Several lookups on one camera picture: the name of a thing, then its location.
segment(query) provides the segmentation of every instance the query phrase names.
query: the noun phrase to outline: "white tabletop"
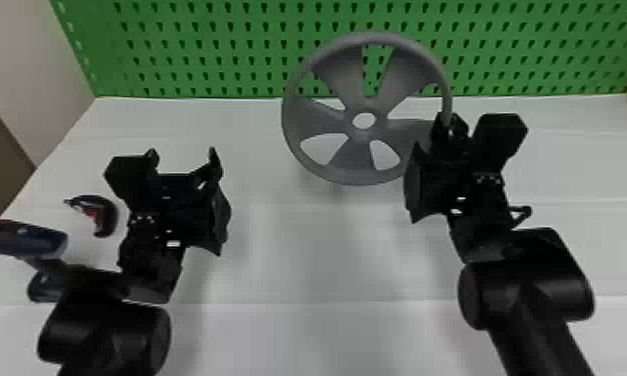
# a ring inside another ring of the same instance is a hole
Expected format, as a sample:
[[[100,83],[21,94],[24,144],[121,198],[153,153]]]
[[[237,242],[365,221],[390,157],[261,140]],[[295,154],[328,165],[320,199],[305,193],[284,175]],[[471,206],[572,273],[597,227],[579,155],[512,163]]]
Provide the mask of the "white tabletop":
[[[162,375],[502,375],[487,336],[466,327],[460,261],[443,218],[410,225],[401,180],[340,187],[304,170],[280,131],[278,100],[98,99],[3,215],[67,232],[65,259],[115,269],[125,234],[96,239],[61,203],[95,193],[110,158],[155,147],[161,172],[225,167],[233,206],[215,258],[190,251],[169,309],[174,342]],[[394,117],[432,118],[433,99]],[[627,96],[456,98],[470,125],[517,112],[530,129],[507,165],[510,201],[531,204],[525,227],[556,228],[598,295],[573,325],[598,375],[627,375]],[[27,302],[33,272],[0,258],[0,374],[50,375],[35,341],[50,306]],[[8,361],[12,355],[20,361]]]

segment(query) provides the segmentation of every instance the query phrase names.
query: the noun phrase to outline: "green pegboard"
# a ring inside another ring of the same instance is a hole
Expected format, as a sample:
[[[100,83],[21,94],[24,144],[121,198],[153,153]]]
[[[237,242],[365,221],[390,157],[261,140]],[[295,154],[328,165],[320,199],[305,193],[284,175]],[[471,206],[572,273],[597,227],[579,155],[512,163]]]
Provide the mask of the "green pegboard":
[[[278,97],[317,46],[367,29],[430,48],[455,95],[627,91],[627,1],[51,3],[97,96]],[[366,49],[368,94],[389,52]],[[314,77],[301,91],[330,94]]]

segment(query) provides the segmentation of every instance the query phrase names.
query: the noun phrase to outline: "wheel rim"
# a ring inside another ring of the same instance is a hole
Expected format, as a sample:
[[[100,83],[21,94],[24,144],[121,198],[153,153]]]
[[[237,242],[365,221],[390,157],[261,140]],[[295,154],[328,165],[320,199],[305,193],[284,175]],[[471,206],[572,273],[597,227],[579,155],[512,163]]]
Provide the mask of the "wheel rim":
[[[364,45],[393,47],[383,79],[374,97],[363,91],[362,48]],[[301,81],[315,73],[337,95],[344,110],[337,110],[298,93]],[[432,120],[390,119],[388,114],[404,99],[430,84],[439,86],[442,120],[448,125],[452,96],[443,67],[418,42],[387,32],[360,32],[342,36],[316,50],[305,59],[287,83],[282,102],[282,128],[287,145],[297,160],[323,179],[346,185],[372,185],[401,176],[413,144],[420,141],[429,148]],[[376,117],[368,129],[353,125],[361,113]],[[320,164],[301,148],[302,141],[329,134],[344,133],[348,139],[329,163]],[[370,143],[387,144],[399,163],[385,170],[375,167]]]

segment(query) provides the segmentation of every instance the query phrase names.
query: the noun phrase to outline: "black robotic gripper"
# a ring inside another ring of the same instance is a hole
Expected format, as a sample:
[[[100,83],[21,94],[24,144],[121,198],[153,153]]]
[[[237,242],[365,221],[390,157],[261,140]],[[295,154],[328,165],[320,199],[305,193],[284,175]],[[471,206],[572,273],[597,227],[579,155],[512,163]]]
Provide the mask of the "black robotic gripper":
[[[462,315],[487,330],[509,376],[592,376],[567,322],[593,314],[593,292],[551,228],[515,229],[532,214],[510,206],[501,171],[527,127],[516,114],[483,115],[471,137],[440,117],[431,147],[413,148],[404,176],[412,222],[443,214],[460,259]]]

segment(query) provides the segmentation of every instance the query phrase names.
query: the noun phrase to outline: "wheel spoke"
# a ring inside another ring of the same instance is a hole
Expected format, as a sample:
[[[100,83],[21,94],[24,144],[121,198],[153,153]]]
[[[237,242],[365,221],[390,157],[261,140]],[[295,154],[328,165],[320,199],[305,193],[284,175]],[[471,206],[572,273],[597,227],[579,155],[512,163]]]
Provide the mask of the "wheel spoke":
[[[329,161],[329,165],[348,170],[375,170],[368,142],[348,139]]]
[[[295,134],[298,141],[328,133],[343,132],[343,111],[306,97],[293,102],[297,114]]]
[[[362,46],[340,51],[313,69],[343,105],[351,109],[364,105],[362,71]]]
[[[430,145],[432,121],[421,119],[390,119],[387,129],[379,138],[399,155],[402,162],[411,154],[413,145],[420,142],[427,150]]]
[[[388,114],[404,99],[434,82],[436,76],[433,73],[428,75],[413,56],[395,48],[385,66],[378,93],[373,98],[374,106]]]

